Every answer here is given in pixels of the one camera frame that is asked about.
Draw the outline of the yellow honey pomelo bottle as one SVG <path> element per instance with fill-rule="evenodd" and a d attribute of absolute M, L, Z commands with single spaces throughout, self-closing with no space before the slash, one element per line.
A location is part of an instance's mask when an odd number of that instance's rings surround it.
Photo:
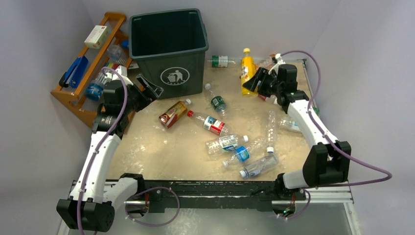
<path fill-rule="evenodd" d="M 250 90 L 243 87 L 243 84 L 249 81 L 255 75 L 255 73 L 256 73 L 256 68 L 255 68 L 254 60 L 251 57 L 251 50 L 249 48 L 245 48 L 243 50 L 243 58 L 241 60 L 241 75 L 240 75 L 242 95 L 257 96 L 257 93 L 251 92 Z"/>

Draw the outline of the red gold tea bottle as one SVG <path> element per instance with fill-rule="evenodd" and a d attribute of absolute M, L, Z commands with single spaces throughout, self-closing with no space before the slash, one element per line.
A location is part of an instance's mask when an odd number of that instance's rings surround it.
<path fill-rule="evenodd" d="M 166 128 L 171 128 L 183 114 L 188 111 L 192 101 L 187 98 L 184 101 L 178 101 L 172 105 L 166 112 L 159 116 L 161 124 Z"/>

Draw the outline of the lake picture red label bottle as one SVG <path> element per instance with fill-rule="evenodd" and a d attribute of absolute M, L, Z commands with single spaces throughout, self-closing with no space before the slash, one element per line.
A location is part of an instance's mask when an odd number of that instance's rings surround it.
<path fill-rule="evenodd" d="M 232 133 L 232 129 L 224 122 L 204 113 L 189 110 L 187 116 L 191 118 L 198 126 L 217 135 L 227 136 Z"/>

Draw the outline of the white cap clear water bottle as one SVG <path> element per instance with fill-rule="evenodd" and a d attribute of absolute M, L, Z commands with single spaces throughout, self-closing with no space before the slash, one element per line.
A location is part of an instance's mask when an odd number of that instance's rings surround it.
<path fill-rule="evenodd" d="M 248 141 L 249 137 L 247 135 L 240 136 L 237 134 L 231 134 L 207 141 L 205 143 L 205 147 L 207 154 L 209 156 L 214 156 L 234 151 L 236 148 Z"/>

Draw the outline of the blue label water bottle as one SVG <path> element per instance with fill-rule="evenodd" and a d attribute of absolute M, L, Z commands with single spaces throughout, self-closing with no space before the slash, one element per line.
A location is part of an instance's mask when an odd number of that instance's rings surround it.
<path fill-rule="evenodd" d="M 236 148 L 228 160 L 222 161 L 225 168 L 233 165 L 243 164 L 253 155 L 261 154 L 266 150 L 267 141 L 264 138 L 256 140 Z"/>

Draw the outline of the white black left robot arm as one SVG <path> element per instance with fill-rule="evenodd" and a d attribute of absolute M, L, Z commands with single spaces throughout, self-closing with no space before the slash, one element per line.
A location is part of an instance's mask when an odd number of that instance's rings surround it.
<path fill-rule="evenodd" d="M 141 87 L 128 78 L 105 84 L 103 101 L 92 125 L 90 149 L 67 199 L 60 199 L 56 210 L 70 229 L 107 232 L 115 212 L 131 197 L 140 200 L 146 194 L 139 174 L 124 173 L 109 190 L 104 190 L 106 176 L 122 137 L 129 125 L 129 115 L 141 111 L 163 93 L 163 88 L 137 77 Z"/>

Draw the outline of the dark green trash bin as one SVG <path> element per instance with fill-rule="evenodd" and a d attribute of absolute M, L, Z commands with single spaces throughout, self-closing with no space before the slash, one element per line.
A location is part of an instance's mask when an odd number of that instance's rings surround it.
<path fill-rule="evenodd" d="M 207 32 L 199 9 L 131 16 L 129 54 L 144 77 L 163 89 L 160 99 L 203 91 Z"/>

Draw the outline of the green white label bottle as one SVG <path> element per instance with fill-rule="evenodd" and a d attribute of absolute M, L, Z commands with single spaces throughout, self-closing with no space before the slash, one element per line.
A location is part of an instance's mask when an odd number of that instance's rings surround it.
<path fill-rule="evenodd" d="M 207 65 L 211 68 L 229 68 L 236 66 L 237 61 L 228 56 L 213 55 L 210 59 L 207 59 Z"/>

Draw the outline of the crushed clear unlabelled bottle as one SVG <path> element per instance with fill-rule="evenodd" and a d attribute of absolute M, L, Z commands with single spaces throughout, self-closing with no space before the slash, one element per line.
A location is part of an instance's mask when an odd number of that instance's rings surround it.
<path fill-rule="evenodd" d="M 267 116 L 267 152 L 275 153 L 275 142 L 277 138 L 276 112 L 269 111 Z"/>

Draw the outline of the dark green label bottle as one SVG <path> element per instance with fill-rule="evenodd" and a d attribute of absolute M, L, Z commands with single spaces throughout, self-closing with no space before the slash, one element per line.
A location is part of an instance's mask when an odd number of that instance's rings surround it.
<path fill-rule="evenodd" d="M 215 112 L 220 117 L 227 118 L 229 116 L 227 104 L 225 103 L 220 93 L 210 83 L 206 83 L 204 85 L 204 88 L 207 95 L 207 99 L 211 104 L 212 108 L 215 110 Z"/>

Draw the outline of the blue tape roll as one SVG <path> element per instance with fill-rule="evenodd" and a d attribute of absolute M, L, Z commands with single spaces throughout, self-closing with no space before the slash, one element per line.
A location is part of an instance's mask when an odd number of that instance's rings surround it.
<path fill-rule="evenodd" d="M 103 94 L 104 84 L 100 81 L 93 80 L 86 89 L 86 97 L 92 101 L 100 101 Z"/>

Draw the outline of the orange wooden shelf rack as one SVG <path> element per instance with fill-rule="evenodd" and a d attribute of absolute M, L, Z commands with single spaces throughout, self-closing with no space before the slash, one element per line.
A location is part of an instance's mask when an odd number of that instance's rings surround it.
<path fill-rule="evenodd" d="M 102 43 L 101 48 L 89 48 L 83 46 L 78 56 L 88 58 L 88 65 L 84 76 L 77 88 L 62 88 L 57 85 L 51 90 L 51 95 L 57 99 L 64 107 L 72 112 L 88 127 L 92 127 L 92 122 L 97 114 L 98 101 L 92 101 L 86 97 L 86 89 L 92 80 L 98 78 L 101 68 L 107 63 L 121 63 L 123 66 L 129 67 L 132 59 L 129 57 L 128 50 L 124 49 L 121 58 L 113 60 L 107 55 L 107 48 L 112 45 L 119 45 L 122 41 L 127 40 L 128 36 L 122 32 L 121 26 L 125 23 L 126 16 L 118 12 L 106 12 L 104 18 L 99 23 L 106 26 L 108 36 L 106 41 Z"/>

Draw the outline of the white red small box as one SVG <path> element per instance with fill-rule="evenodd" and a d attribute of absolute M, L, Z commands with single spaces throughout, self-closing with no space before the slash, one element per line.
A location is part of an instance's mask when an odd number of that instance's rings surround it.
<path fill-rule="evenodd" d="M 104 25 L 96 25 L 90 32 L 86 40 L 85 46 L 92 49 L 100 49 L 108 37 L 108 27 Z"/>

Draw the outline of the blue white label bottle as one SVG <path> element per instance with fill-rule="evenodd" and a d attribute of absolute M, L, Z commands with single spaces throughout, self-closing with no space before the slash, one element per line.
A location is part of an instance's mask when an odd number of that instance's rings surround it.
<path fill-rule="evenodd" d="M 242 178 L 253 178 L 262 172 L 265 172 L 275 166 L 277 166 L 279 160 L 274 154 L 268 154 L 260 159 L 257 159 L 243 167 L 239 171 Z"/>

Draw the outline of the light label bottle by wall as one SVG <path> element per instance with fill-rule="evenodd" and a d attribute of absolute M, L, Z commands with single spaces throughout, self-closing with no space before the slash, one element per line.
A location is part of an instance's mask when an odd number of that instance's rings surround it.
<path fill-rule="evenodd" d="M 283 117 L 280 121 L 279 124 L 281 127 L 292 131 L 292 132 L 297 132 L 297 133 L 301 133 L 301 130 L 298 126 L 298 124 L 290 117 Z"/>

